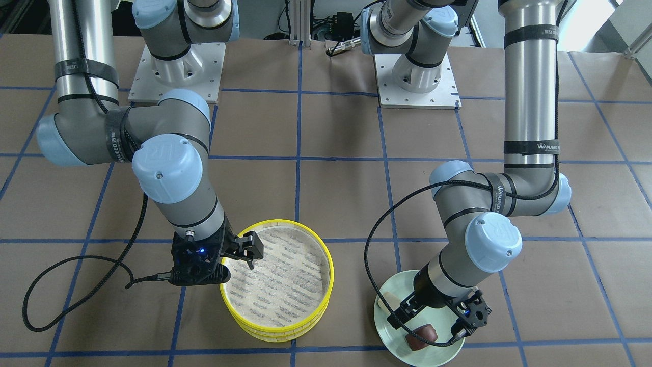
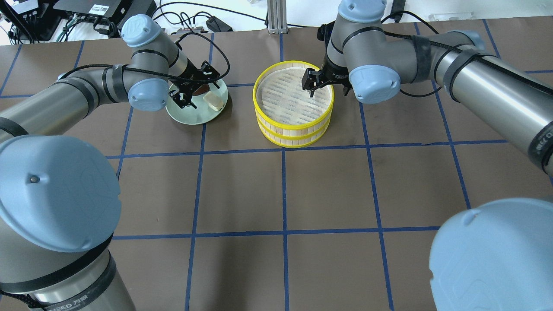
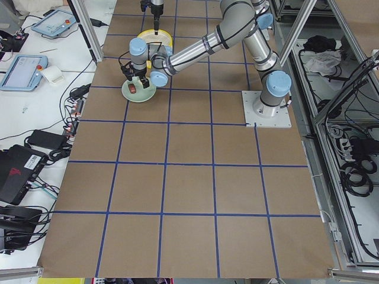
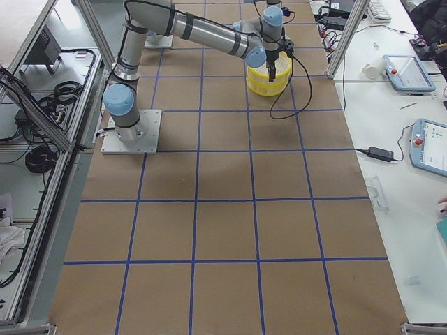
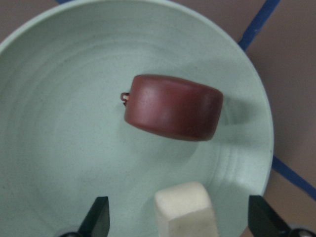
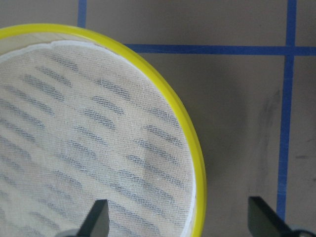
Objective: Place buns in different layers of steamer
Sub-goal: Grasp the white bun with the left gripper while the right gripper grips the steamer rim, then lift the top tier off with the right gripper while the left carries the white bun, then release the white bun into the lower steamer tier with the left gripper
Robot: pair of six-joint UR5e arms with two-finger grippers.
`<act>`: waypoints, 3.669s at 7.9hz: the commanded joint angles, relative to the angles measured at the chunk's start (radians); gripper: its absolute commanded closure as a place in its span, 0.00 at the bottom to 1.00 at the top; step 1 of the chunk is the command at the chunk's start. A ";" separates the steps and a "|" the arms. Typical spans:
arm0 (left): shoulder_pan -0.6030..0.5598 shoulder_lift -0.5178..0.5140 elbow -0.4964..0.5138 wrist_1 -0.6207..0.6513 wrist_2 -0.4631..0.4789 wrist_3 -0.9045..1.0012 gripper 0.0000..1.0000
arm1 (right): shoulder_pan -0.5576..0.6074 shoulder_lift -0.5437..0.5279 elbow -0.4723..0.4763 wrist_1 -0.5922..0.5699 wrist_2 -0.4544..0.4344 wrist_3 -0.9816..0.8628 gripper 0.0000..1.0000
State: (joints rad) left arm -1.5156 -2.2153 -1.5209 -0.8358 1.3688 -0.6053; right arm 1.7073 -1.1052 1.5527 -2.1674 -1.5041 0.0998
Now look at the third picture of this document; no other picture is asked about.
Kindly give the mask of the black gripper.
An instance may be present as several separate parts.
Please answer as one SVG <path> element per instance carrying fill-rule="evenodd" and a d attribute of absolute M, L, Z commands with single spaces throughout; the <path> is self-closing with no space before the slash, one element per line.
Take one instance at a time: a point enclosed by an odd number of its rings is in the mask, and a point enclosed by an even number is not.
<path fill-rule="evenodd" d="M 146 77 L 147 66 L 146 63 L 140 65 L 134 65 L 132 61 L 126 64 L 120 64 L 121 71 L 127 80 L 132 81 L 134 77 L 140 78 L 141 84 L 144 88 L 149 87 L 149 79 Z"/>
<path fill-rule="evenodd" d="M 162 5 L 151 5 L 150 6 L 151 13 L 154 16 L 154 34 L 157 36 L 159 33 L 159 19 L 163 14 L 163 6 Z"/>

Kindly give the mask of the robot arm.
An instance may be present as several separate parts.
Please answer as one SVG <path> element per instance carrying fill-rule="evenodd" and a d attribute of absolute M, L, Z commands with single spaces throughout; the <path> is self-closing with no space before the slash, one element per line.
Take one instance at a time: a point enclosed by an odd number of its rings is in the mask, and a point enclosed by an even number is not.
<path fill-rule="evenodd" d="M 163 14 L 164 0 L 150 0 L 150 11 L 153 15 L 153 28 L 155 35 L 159 33 L 160 16 Z"/>
<path fill-rule="evenodd" d="M 268 1 L 221 1 L 222 21 L 215 30 L 178 53 L 173 53 L 162 41 L 133 38 L 129 43 L 131 60 L 120 66 L 126 77 L 121 87 L 122 95 L 132 102 L 148 101 L 171 76 L 243 42 L 253 57 L 262 83 L 262 92 L 253 107 L 259 115 L 277 111 L 290 91 L 291 78 L 282 70 L 278 55 L 262 33 L 272 23 L 268 9 Z"/>

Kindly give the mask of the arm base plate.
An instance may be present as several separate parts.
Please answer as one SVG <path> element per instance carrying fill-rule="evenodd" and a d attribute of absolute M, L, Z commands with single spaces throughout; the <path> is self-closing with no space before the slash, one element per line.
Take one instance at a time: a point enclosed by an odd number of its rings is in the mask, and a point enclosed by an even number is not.
<path fill-rule="evenodd" d="M 261 91 L 242 91 L 242 101 L 247 127 L 291 128 L 285 99 L 278 106 L 266 106 L 261 102 Z"/>

